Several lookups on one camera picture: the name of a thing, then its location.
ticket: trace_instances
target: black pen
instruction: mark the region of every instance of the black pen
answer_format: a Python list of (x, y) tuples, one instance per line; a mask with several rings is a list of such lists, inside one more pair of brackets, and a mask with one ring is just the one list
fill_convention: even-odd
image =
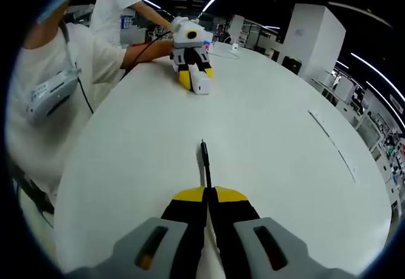
[(211, 188), (211, 173), (209, 172), (209, 159), (208, 159), (208, 150), (207, 144), (204, 140), (201, 140), (201, 154), (202, 154), (202, 161), (205, 167), (205, 176), (207, 180), (207, 188)]

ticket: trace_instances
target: person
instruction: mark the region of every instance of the person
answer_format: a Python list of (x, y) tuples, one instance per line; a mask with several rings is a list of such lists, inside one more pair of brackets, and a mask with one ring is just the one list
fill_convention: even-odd
[(90, 21), (90, 29), (95, 35), (102, 37), (110, 44), (119, 46), (121, 15), (125, 8), (133, 9), (147, 20), (171, 30), (170, 22), (144, 4), (142, 0), (97, 0)]
[[(69, 0), (52, 0), (27, 35), (11, 78), (5, 122), (6, 145), (13, 162), (53, 204), (66, 159), (92, 115), (85, 99), (94, 107), (95, 84), (112, 82), (118, 70), (130, 68), (145, 48), (115, 47), (95, 37), (83, 25), (65, 25), (70, 44), (77, 52), (77, 66), (81, 69), (78, 77), (85, 96), (76, 88), (44, 121), (31, 123), (24, 97), (32, 98), (35, 86), (69, 66), (70, 53), (61, 28), (68, 3)], [(170, 55), (172, 45), (171, 41), (155, 42), (137, 62)]]
[(219, 24), (214, 33), (214, 41), (230, 44), (231, 40), (230, 34), (223, 30), (222, 24)]

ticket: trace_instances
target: white t-shirt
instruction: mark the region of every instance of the white t-shirt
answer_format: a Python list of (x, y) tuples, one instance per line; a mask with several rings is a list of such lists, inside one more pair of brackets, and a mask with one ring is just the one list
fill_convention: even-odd
[[(94, 107), (95, 84), (113, 82), (125, 49), (97, 39), (82, 25), (68, 24), (70, 41), (82, 69), (80, 79), (90, 105)], [(61, 29), (56, 37), (37, 49), (21, 49), (11, 79), (6, 108), (6, 145), (13, 161), (46, 192), (55, 203), (66, 158), (91, 112), (83, 93), (74, 94), (50, 117), (31, 124), (22, 105), (22, 94), (69, 67), (66, 42)]]
[(114, 46), (120, 45), (123, 10), (141, 0), (97, 0), (91, 16), (90, 29)]

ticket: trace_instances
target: yellow robot part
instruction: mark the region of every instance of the yellow robot part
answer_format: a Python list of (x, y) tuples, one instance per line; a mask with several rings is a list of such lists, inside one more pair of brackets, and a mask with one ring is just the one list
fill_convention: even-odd
[(206, 69), (205, 69), (205, 72), (206, 72), (206, 74), (207, 74), (207, 76), (208, 76), (209, 78), (213, 78), (213, 77), (214, 77), (213, 69), (212, 69), (212, 68), (206, 68)]
[(175, 195), (173, 197), (173, 200), (202, 202), (204, 189), (205, 187), (201, 186), (195, 189), (183, 190), (182, 192), (179, 192), (177, 195)]
[(187, 90), (191, 90), (190, 72), (188, 70), (179, 71), (178, 80)]
[(237, 202), (247, 201), (247, 197), (240, 192), (233, 189), (226, 189), (224, 187), (215, 187), (216, 194), (218, 195), (218, 202)]

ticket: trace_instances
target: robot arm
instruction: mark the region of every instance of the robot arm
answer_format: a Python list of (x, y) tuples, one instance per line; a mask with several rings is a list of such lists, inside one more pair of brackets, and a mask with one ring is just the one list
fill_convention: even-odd
[[(208, 94), (213, 71), (204, 47), (205, 33), (202, 26), (178, 16), (171, 23), (173, 51), (171, 59), (178, 66), (178, 79), (187, 89), (196, 94)], [(190, 71), (196, 64), (198, 71)]]

